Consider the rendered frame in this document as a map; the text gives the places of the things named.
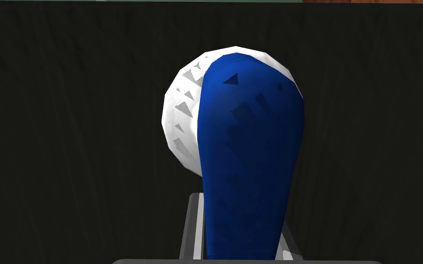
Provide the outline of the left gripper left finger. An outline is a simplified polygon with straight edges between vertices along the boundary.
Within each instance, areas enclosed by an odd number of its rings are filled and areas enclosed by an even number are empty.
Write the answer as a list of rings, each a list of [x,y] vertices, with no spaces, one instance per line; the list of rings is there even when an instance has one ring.
[[[187,207],[179,259],[203,259],[204,234],[204,195],[201,192],[192,193]]]

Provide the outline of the black door leaf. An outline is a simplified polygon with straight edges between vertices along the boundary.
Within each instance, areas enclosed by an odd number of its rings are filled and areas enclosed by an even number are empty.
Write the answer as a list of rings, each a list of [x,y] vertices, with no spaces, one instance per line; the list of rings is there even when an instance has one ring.
[[[177,72],[241,46],[305,101],[286,221],[310,260],[423,264],[423,5],[0,2],[0,264],[179,256],[200,178]]]

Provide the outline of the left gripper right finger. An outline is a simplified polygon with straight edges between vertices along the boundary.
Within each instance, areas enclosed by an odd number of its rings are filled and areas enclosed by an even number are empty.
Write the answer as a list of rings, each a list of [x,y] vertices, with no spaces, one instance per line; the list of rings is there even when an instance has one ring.
[[[303,260],[294,238],[284,222],[275,260]]]

